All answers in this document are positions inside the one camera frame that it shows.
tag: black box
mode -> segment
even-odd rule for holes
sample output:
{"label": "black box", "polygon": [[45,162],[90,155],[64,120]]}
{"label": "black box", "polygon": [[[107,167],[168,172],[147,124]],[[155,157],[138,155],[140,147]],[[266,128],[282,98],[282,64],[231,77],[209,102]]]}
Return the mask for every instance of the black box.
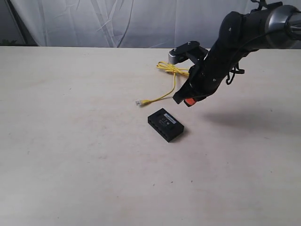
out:
{"label": "black box", "polygon": [[184,126],[164,108],[150,115],[147,121],[167,142],[184,132]]}

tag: white curtain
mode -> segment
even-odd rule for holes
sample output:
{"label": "white curtain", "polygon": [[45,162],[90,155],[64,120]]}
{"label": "white curtain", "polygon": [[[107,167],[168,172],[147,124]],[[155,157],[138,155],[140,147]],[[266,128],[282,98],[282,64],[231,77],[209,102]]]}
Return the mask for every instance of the white curtain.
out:
{"label": "white curtain", "polygon": [[[11,0],[41,46],[209,48],[223,18],[248,13],[250,0]],[[284,0],[301,9],[300,0]]]}

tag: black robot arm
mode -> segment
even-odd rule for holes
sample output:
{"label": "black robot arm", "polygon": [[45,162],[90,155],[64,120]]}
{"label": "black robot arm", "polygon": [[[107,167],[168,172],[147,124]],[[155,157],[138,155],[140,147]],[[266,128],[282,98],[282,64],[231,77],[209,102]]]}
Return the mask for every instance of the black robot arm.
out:
{"label": "black robot arm", "polygon": [[173,96],[176,103],[185,101],[187,106],[192,106],[204,100],[216,92],[225,77],[230,84],[235,74],[245,72],[238,63],[249,53],[267,48],[291,48],[301,40],[301,13],[296,7],[282,2],[251,1],[259,3],[251,13],[231,12],[224,18],[219,38],[209,52],[196,41],[169,52],[172,64],[187,59],[194,63],[189,78]]}

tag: cable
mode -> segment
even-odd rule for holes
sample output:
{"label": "cable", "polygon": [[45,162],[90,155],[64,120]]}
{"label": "cable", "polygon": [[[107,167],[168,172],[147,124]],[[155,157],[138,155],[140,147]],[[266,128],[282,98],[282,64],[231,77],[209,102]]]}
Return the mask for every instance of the cable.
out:
{"label": "cable", "polygon": [[176,67],[176,66],[174,66],[172,64],[166,63],[164,61],[160,61],[157,64],[156,67],[158,69],[165,70],[166,73],[172,73],[174,75],[174,86],[173,86],[173,88],[172,88],[171,91],[169,91],[168,93],[166,93],[165,95],[163,95],[163,96],[161,96],[159,98],[156,98],[156,99],[153,99],[153,100],[137,100],[136,101],[136,105],[138,105],[138,106],[148,105],[150,103],[162,100],[163,98],[165,98],[166,96],[168,96],[169,94],[171,94],[174,91],[174,89],[175,89],[175,85],[176,85],[175,78],[176,78],[177,74],[182,75],[185,78],[188,78],[188,76],[189,76],[188,69],[186,69],[186,68],[178,68],[178,67]]}

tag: white table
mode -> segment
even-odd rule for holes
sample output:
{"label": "white table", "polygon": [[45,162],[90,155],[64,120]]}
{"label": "white table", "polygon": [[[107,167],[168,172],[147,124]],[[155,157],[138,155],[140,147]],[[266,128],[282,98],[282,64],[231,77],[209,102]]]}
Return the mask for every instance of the white table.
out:
{"label": "white table", "polygon": [[[251,54],[191,108],[137,107],[171,88],[168,51],[0,48],[1,226],[300,225],[301,51]],[[173,143],[147,124],[162,107]]]}

